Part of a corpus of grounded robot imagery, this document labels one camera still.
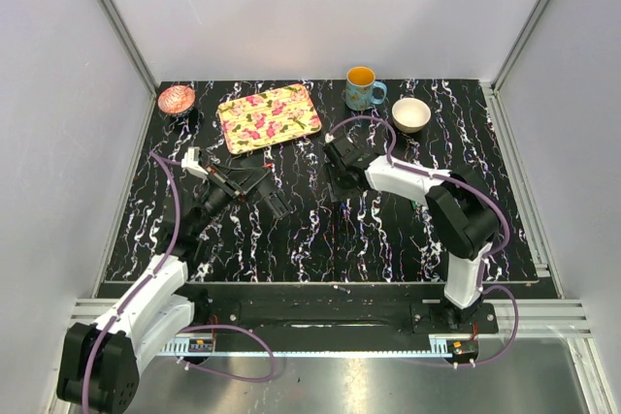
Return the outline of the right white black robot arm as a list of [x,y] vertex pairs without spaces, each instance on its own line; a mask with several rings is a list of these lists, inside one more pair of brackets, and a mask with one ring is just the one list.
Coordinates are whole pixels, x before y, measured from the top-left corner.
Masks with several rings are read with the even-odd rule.
[[444,326],[461,333],[482,303],[484,261],[508,242],[507,219],[470,168],[432,170],[362,149],[346,137],[327,136],[323,147],[333,193],[340,198],[376,191],[428,209],[448,252],[443,298],[434,310]]

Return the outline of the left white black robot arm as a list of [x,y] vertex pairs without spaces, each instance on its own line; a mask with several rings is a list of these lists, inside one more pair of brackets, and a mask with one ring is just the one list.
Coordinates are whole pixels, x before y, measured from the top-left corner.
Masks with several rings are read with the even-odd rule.
[[245,199],[268,177],[267,167],[182,167],[207,183],[198,196],[183,199],[170,186],[159,245],[137,281],[90,324],[75,323],[65,334],[56,384],[59,399],[83,412],[123,413],[140,378],[157,356],[180,359],[193,368],[215,348],[215,332],[238,332],[211,318],[209,294],[189,284],[198,268],[200,235],[229,204]]

